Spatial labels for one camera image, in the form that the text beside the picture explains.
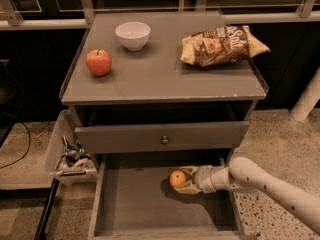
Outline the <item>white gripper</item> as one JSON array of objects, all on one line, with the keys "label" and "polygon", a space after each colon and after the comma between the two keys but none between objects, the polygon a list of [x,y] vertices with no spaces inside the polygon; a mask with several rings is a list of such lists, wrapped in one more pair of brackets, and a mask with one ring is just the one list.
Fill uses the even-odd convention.
[{"label": "white gripper", "polygon": [[182,186],[174,187],[180,194],[214,193],[216,189],[211,180],[212,166],[183,166],[180,170],[184,173],[187,182]]}]

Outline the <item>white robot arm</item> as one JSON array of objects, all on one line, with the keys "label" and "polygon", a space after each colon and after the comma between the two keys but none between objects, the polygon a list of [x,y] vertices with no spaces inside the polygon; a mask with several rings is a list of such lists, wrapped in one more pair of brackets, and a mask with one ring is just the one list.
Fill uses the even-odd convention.
[{"label": "white robot arm", "polygon": [[190,195],[259,190],[320,234],[320,198],[268,174],[248,158],[232,158],[220,166],[183,166],[170,174],[169,183],[176,192]]}]

